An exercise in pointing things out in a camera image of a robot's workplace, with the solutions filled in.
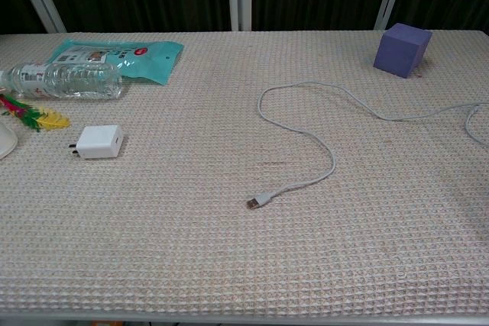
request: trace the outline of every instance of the cable plug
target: cable plug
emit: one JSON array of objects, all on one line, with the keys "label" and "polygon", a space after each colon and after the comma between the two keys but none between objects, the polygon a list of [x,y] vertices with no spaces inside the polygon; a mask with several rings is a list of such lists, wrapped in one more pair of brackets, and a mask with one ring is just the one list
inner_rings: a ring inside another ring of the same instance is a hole
[{"label": "cable plug", "polygon": [[263,205],[266,205],[270,202],[270,200],[274,197],[272,192],[263,192],[261,194],[256,195],[252,200],[248,200],[246,205],[249,209],[258,209]]}]

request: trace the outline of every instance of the red logo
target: red logo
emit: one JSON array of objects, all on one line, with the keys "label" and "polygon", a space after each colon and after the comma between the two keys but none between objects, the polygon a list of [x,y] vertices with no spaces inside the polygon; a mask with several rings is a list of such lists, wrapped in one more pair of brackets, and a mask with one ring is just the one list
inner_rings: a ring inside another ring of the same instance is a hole
[{"label": "red logo", "polygon": [[142,55],[143,53],[146,53],[147,52],[147,47],[142,47],[141,49],[137,49],[135,52],[134,52],[134,55]]}]

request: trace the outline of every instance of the teal plastic bag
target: teal plastic bag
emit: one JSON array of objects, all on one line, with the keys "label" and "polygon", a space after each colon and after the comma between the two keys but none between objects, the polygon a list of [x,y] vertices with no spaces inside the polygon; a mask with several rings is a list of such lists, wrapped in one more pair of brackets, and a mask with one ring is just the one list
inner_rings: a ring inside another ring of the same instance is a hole
[{"label": "teal plastic bag", "polygon": [[167,84],[183,45],[176,42],[64,41],[48,63],[110,63],[121,75]]}]

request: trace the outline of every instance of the white power adapter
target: white power adapter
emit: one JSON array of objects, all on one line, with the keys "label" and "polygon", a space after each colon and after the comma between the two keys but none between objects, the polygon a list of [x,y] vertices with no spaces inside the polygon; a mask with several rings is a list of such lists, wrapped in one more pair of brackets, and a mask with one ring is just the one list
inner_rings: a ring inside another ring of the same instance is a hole
[{"label": "white power adapter", "polygon": [[78,142],[71,144],[76,148],[74,154],[83,159],[114,158],[119,154],[124,135],[118,125],[87,126],[83,129]]}]

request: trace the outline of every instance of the table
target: table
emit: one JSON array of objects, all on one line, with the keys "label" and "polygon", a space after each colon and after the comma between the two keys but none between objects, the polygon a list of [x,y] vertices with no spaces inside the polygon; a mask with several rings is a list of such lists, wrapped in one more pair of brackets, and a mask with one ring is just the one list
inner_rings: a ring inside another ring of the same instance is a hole
[{"label": "table", "polygon": [[[466,108],[386,122],[340,91],[273,91],[264,110],[324,138],[338,168],[245,206],[330,164],[260,119],[263,89],[336,83],[386,115],[489,100],[489,37],[434,31],[410,79],[371,66],[380,31],[5,35],[0,68],[68,37],[185,48],[167,86],[43,101],[68,129],[1,116],[19,145],[0,162],[0,317],[489,323],[489,153],[464,132]],[[486,141],[488,122],[471,123]],[[71,154],[96,124],[121,125],[118,158]]]}]

